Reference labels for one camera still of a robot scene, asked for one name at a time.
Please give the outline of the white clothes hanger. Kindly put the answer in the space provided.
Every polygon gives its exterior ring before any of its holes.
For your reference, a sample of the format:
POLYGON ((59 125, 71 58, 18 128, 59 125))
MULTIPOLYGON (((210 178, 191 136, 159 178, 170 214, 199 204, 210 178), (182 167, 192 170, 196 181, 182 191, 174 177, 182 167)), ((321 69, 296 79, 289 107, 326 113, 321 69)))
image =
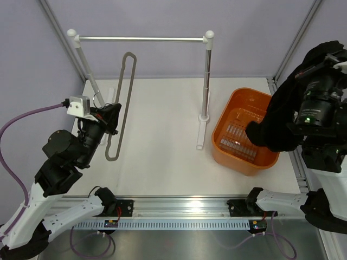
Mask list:
POLYGON ((118 140, 118 145, 117 145, 117 151, 114 157, 110 156, 110 148, 111 148, 111 144, 112 144, 112 135, 108 134, 108 139, 107 139, 107 145, 106 145, 106 149, 105 149, 105 158, 107 161, 117 161, 120 155, 120 150, 121 150, 121 145, 123 142, 123 137, 124 137, 124 131, 125 131, 125 125, 126 125, 126 120, 127 120, 127 115, 128 115, 128 109, 130 106, 130 100, 131 100, 131 95, 132 95, 132 88, 133 88, 133 83, 134 83, 134 76, 135 76, 135 71, 136 71, 136 64, 137 64, 137 57, 134 53, 132 52, 126 52, 123 56, 122 59, 122 67, 120 70, 120 75, 119 75, 119 81, 118 81, 118 86, 117 86, 117 92, 116 92, 116 96, 115 96, 115 102, 114 103, 119 103, 119 98, 120 98, 120 92, 123 86, 123 78, 124 78, 124 72, 125 72, 125 68, 126 68, 126 60, 128 57, 131 57, 133 59, 133 63, 132 63, 132 70, 131 70, 131 76, 130 76, 130 83, 128 86, 128 92, 127 92, 127 99, 126 99, 126 103, 125 103, 125 108, 122 109, 121 106, 121 112, 124 112, 123 115, 123 121, 121 123, 121 130, 119 133, 119 140, 118 140))

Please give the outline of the black shorts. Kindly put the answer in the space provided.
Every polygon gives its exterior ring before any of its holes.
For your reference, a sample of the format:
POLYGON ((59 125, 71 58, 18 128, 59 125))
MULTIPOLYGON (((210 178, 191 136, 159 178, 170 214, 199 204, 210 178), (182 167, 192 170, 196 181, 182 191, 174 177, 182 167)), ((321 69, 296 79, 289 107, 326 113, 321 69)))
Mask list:
POLYGON ((251 121, 246 127, 249 141, 258 147, 266 147, 272 152, 293 151, 297 148, 302 135, 294 135, 287 127, 293 121, 302 103, 304 87, 295 80, 299 72, 324 60, 327 54, 344 49, 338 40, 324 42, 312 48, 287 79, 273 94, 266 114, 260 123, 251 121))

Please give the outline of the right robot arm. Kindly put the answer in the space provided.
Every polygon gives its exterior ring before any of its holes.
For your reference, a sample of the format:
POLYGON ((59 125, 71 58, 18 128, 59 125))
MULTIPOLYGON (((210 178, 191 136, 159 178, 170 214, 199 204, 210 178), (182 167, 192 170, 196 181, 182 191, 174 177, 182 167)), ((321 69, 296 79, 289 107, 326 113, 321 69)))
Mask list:
POLYGON ((300 214, 313 226, 346 233, 346 50, 306 61, 273 94, 260 123, 250 122, 252 144, 273 152, 301 147, 304 164, 321 187, 305 194, 253 188, 246 198, 252 215, 300 214))

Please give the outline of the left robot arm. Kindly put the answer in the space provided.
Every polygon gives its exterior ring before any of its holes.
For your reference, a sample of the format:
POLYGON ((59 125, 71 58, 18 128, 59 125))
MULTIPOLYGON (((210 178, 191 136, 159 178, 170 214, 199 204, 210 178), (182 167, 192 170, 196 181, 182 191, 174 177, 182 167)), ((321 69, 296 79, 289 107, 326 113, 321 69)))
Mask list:
POLYGON ((24 202, 1 226, 1 259, 31 259, 44 251, 59 234, 93 216, 119 212, 117 199, 106 187, 81 204, 47 217, 48 210, 82 177, 80 170, 90 162, 104 134, 117 134, 121 104, 90 109, 94 120, 78 119, 78 135, 67 130, 54 132, 43 147, 47 160, 34 177, 24 202))

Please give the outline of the orange plastic basket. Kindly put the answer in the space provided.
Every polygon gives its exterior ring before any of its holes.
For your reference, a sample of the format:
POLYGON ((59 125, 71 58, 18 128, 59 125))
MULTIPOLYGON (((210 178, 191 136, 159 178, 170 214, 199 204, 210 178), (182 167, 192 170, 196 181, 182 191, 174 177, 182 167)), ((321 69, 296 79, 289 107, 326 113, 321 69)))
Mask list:
POLYGON ((246 176, 255 176, 274 166, 279 153, 253 145, 247 135, 247 125, 260 123, 271 100, 269 94, 238 88, 230 96, 211 136, 214 160, 246 176))

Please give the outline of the white metal clothes rack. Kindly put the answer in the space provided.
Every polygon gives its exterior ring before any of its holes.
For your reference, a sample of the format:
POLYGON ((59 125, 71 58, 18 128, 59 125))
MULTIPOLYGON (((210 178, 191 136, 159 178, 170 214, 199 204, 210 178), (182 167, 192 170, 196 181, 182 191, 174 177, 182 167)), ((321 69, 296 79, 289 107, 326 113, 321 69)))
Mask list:
POLYGON ((202 43, 205 45, 205 68, 204 68, 204 84, 203 84, 203 99, 202 109, 198 116, 200 123, 197 137, 197 150, 202 150, 204 146, 204 138, 206 126, 209 122, 208 107, 209 107, 209 82, 210 82, 210 65, 211 65, 211 52, 213 49, 214 32, 208 30, 202 37, 130 37, 130 36, 81 36, 77 34, 74 29, 67 31, 68 37, 71 39, 74 48, 86 70, 88 79, 94 91, 94 99, 97 99, 100 105, 104 105, 104 99, 100 94, 99 87, 95 81, 93 72, 87 62, 87 59, 82 50, 81 42, 83 41, 98 41, 98 42, 186 42, 186 43, 202 43))

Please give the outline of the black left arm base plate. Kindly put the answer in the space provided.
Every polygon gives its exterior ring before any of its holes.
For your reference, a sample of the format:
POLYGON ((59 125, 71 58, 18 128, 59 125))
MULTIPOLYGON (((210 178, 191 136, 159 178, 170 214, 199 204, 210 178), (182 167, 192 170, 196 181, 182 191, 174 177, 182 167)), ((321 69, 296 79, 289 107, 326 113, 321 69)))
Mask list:
POLYGON ((133 207, 134 200, 116 199, 116 202, 106 205, 103 211, 96 217, 132 217, 133 207))

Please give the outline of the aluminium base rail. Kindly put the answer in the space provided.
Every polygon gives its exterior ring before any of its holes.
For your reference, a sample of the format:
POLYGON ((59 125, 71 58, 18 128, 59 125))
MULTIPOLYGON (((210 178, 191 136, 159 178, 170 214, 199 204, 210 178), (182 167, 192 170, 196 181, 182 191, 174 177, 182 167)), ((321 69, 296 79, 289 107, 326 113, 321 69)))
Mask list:
POLYGON ((292 194, 290 199, 279 203, 278 194, 266 196, 263 199, 223 198, 223 197, 141 197, 125 198, 96 192, 96 197, 106 206, 116 199, 134 200, 132 217, 179 217, 179 216, 230 216, 227 201, 230 199, 245 199, 248 205, 257 205, 264 211, 286 216, 325 216, 329 211, 329 202, 322 193, 292 194))

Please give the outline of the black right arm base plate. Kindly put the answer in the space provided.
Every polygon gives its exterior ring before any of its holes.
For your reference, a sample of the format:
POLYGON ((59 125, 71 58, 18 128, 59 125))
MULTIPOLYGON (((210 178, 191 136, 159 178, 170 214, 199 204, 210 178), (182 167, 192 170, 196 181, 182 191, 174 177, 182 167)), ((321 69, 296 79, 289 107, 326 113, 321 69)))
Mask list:
POLYGON ((248 205, 245 199, 230 199, 227 201, 231 217, 270 217, 273 211, 264 211, 257 205, 248 205))

